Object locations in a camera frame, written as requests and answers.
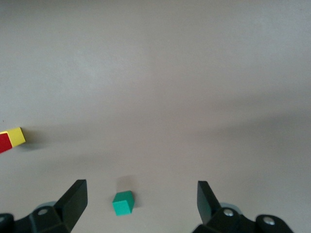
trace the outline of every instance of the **cube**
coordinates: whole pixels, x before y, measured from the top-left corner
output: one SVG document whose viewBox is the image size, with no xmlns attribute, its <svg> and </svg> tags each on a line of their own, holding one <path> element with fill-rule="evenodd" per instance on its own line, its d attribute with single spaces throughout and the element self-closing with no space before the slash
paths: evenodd
<svg viewBox="0 0 311 233">
<path fill-rule="evenodd" d="M 117 216 L 129 215 L 134 207 L 134 198 L 131 191 L 117 193 L 112 201 Z"/>
<path fill-rule="evenodd" d="M 0 132 L 0 153 L 25 142 L 21 128 L 14 128 Z"/>
</svg>

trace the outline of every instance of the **red block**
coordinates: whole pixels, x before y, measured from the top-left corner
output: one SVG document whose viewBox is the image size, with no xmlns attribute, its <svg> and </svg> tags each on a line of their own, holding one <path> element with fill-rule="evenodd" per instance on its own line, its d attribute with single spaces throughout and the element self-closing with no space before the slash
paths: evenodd
<svg viewBox="0 0 311 233">
<path fill-rule="evenodd" d="M 7 133 L 0 134 L 0 153 L 12 148 L 12 144 Z"/>
</svg>

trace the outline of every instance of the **top face of teal cube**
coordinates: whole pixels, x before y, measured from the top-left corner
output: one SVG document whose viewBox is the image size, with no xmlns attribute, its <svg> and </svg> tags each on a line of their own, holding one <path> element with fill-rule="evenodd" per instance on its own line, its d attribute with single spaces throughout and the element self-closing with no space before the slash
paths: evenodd
<svg viewBox="0 0 311 233">
<path fill-rule="evenodd" d="M 117 216 L 132 213 L 134 207 L 134 198 L 131 191 L 117 193 L 112 201 L 113 208 Z"/>
</svg>

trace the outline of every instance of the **screw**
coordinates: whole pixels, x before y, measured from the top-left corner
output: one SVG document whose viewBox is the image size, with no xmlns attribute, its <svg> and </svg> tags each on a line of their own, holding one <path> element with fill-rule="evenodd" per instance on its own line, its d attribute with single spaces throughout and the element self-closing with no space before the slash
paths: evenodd
<svg viewBox="0 0 311 233">
<path fill-rule="evenodd" d="M 275 225 L 274 220 L 273 220 L 272 218 L 270 218 L 270 217 L 264 217 L 264 218 L 263 218 L 263 221 L 264 221 L 265 223 L 269 224 L 269 225 Z"/>
<path fill-rule="evenodd" d="M 48 212 L 47 209 L 42 209 L 38 212 L 38 215 L 45 215 Z"/>
<path fill-rule="evenodd" d="M 224 210 L 224 214 L 228 217 L 232 217 L 233 216 L 233 211 L 229 210 L 229 209 L 225 209 Z"/>
</svg>

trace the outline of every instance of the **gray surface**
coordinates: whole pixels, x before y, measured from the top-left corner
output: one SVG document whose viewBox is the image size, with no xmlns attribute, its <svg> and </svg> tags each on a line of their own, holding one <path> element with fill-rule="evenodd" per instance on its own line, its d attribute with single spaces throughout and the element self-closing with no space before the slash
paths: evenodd
<svg viewBox="0 0 311 233">
<path fill-rule="evenodd" d="M 190 233 L 196 185 L 310 232 L 311 2 L 1 1 L 0 211 L 87 179 L 74 233 Z M 116 217 L 117 191 L 135 193 Z"/>
</svg>

